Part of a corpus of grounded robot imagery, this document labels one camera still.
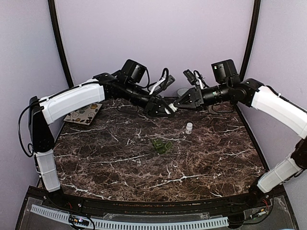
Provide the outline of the white pill bottle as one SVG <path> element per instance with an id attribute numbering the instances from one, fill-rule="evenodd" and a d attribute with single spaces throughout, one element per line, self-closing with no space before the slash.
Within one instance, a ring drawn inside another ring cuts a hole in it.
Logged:
<path id="1" fill-rule="evenodd" d="M 173 103 L 170 103 L 170 104 L 168 105 L 168 107 L 165 107 L 165 112 L 166 112 L 168 115 L 170 115 L 171 112 L 176 112 L 177 110 L 178 110 L 178 108 L 175 107 Z"/>
<path id="2" fill-rule="evenodd" d="M 191 122 L 188 122 L 186 124 L 186 129 L 185 129 L 185 133 L 186 134 L 191 134 L 192 133 L 192 129 L 193 129 L 193 124 Z"/>

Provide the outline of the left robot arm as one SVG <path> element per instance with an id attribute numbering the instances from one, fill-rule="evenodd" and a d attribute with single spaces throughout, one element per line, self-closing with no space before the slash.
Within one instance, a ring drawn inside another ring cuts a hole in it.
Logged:
<path id="1" fill-rule="evenodd" d="M 112 73 L 98 74 L 88 81 L 44 98 L 32 97 L 24 109 L 29 112 L 28 128 L 31 142 L 23 148 L 27 157 L 34 157 L 49 201 L 57 209 L 63 209 L 68 199 L 60 191 L 61 186 L 54 160 L 55 139 L 49 125 L 59 118 L 82 107 L 107 101 L 124 99 L 143 109 L 149 116 L 168 117 L 175 113 L 160 95 L 175 78 L 163 69 L 161 78 L 147 86 L 138 85 L 148 69 L 131 59 Z"/>

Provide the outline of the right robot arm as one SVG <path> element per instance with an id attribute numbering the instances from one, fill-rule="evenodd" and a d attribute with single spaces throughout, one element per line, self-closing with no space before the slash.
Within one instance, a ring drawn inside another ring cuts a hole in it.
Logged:
<path id="1" fill-rule="evenodd" d="M 222 102 L 242 103 L 277 119 L 301 138 L 295 150 L 283 162 L 263 174 L 245 196 L 245 204 L 255 208 L 263 194 L 307 168 L 307 112 L 285 99 L 272 87 L 255 79 L 241 80 L 233 60 L 212 64 L 217 86 L 195 86 L 174 102 L 174 107 L 198 110 Z"/>

